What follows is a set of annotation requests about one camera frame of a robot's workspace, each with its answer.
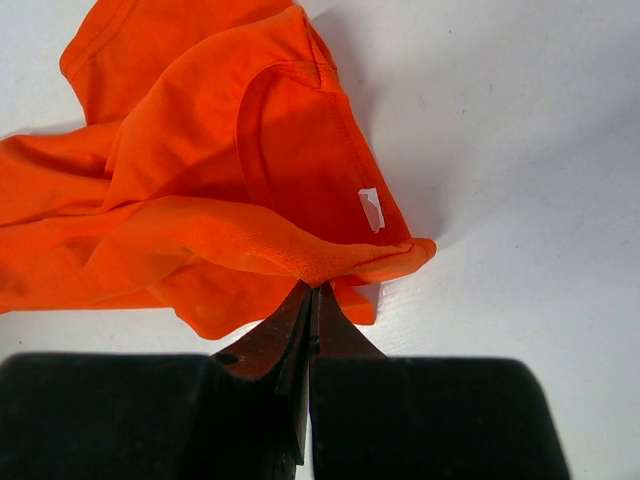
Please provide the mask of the orange t-shirt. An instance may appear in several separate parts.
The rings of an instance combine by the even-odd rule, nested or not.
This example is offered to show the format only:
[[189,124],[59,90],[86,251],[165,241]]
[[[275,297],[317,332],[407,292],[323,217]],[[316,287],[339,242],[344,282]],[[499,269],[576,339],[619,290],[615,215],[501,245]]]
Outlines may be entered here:
[[1,143],[1,308],[172,308],[219,339],[419,270],[337,66],[291,1],[99,1],[60,60],[86,124]]

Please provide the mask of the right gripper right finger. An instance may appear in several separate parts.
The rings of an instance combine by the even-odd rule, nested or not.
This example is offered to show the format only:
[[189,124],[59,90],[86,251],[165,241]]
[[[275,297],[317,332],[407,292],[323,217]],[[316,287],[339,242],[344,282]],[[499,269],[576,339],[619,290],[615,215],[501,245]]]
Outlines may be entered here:
[[311,294],[309,343],[312,356],[385,358],[342,311],[329,282]]

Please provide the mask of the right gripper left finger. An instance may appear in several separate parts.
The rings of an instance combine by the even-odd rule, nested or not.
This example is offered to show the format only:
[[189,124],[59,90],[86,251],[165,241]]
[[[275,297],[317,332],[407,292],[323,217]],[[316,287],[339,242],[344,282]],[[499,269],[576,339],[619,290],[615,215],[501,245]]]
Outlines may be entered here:
[[222,446],[240,454],[242,468],[304,463],[311,297],[297,283],[273,314],[212,356]]

